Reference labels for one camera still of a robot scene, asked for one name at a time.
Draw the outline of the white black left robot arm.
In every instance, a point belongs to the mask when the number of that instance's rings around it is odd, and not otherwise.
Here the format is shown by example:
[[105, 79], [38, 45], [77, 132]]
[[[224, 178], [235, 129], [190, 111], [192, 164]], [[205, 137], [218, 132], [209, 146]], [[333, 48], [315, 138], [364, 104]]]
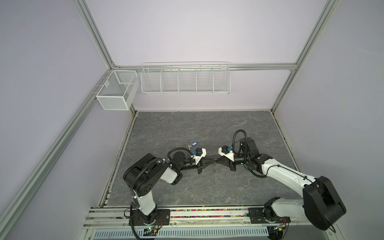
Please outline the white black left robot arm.
[[152, 193], [158, 181], [176, 185], [183, 177], [183, 170], [197, 169], [200, 174], [215, 162], [215, 159], [206, 158], [206, 150], [201, 148], [193, 152], [187, 148], [175, 148], [167, 153], [167, 159], [157, 158], [153, 154], [145, 155], [123, 174], [123, 180], [133, 197], [133, 207], [136, 208], [130, 213], [134, 218], [133, 223], [137, 220], [149, 225], [161, 216]]

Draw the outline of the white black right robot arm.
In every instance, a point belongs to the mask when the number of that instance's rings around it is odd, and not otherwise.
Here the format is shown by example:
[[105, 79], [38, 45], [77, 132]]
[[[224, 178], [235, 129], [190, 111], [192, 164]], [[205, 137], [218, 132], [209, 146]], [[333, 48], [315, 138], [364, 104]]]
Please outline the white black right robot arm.
[[275, 179], [300, 196], [298, 200], [274, 197], [267, 201], [258, 217], [269, 223], [274, 223], [279, 218], [296, 218], [309, 221], [316, 228], [325, 231], [347, 212], [330, 179], [306, 175], [267, 154], [261, 154], [250, 137], [240, 139], [238, 152], [232, 147], [222, 146], [218, 153], [219, 159], [226, 161], [231, 170], [235, 170], [237, 165], [243, 165], [255, 176]]

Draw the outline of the blue key tag with key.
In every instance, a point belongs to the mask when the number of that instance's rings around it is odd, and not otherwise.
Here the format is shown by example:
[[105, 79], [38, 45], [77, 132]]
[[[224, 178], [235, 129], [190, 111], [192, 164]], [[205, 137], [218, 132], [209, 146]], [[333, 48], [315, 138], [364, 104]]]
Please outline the blue key tag with key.
[[199, 142], [192, 142], [190, 144], [188, 144], [188, 148], [192, 148], [192, 147], [196, 147], [197, 145], [199, 144]]

